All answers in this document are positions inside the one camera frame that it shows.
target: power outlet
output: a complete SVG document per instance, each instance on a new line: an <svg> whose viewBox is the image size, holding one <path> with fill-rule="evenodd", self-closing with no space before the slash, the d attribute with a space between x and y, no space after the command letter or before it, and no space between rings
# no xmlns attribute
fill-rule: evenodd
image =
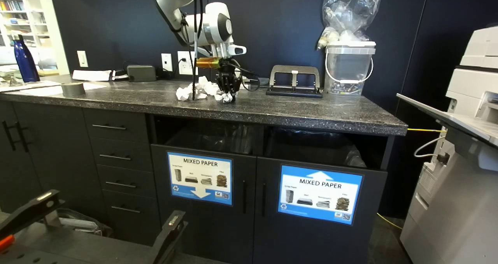
<svg viewBox="0 0 498 264"><path fill-rule="evenodd" d="M171 59L171 54L162 53L161 60L162 60L162 69L167 70L169 72L172 72L173 71L173 60Z"/></svg>
<svg viewBox="0 0 498 264"><path fill-rule="evenodd" d="M192 61L194 61L195 53L190 52L192 55ZM178 73L183 75L192 75L192 64L190 63L189 51L178 51ZM195 74L199 75L199 69L195 68Z"/></svg>
<svg viewBox="0 0 498 264"><path fill-rule="evenodd" d="M88 67L87 52L86 51L76 51L78 55L78 61L80 62L80 67Z"/></svg>

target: clear plastic container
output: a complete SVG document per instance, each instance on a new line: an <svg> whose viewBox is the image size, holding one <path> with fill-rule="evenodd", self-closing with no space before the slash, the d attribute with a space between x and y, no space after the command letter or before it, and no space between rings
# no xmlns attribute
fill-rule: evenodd
<svg viewBox="0 0 498 264"><path fill-rule="evenodd" d="M325 53L325 92L361 95L363 84L374 70L375 42L337 41L329 44Z"/></svg>

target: tape roll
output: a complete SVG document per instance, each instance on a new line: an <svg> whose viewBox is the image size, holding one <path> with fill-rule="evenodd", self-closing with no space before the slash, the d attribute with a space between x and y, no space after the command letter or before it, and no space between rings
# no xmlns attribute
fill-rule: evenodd
<svg viewBox="0 0 498 264"><path fill-rule="evenodd" d="M82 82L73 82L62 84L62 94L65 97L76 97L85 94L85 88Z"/></svg>

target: copier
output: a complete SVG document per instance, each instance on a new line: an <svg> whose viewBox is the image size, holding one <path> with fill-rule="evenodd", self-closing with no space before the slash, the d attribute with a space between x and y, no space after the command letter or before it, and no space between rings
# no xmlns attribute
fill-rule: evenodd
<svg viewBox="0 0 498 264"><path fill-rule="evenodd" d="M424 163L400 240L413 264L498 263L498 26L473 32L454 70L441 133Z"/></svg>

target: blue sign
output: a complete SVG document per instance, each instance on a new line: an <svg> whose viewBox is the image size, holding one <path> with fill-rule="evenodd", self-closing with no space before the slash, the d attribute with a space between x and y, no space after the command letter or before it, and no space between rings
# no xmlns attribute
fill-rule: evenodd
<svg viewBox="0 0 498 264"><path fill-rule="evenodd" d="M279 212L352 224L363 176L282 166Z"/></svg>
<svg viewBox="0 0 498 264"><path fill-rule="evenodd" d="M168 152L171 195L231 206L231 160Z"/></svg>

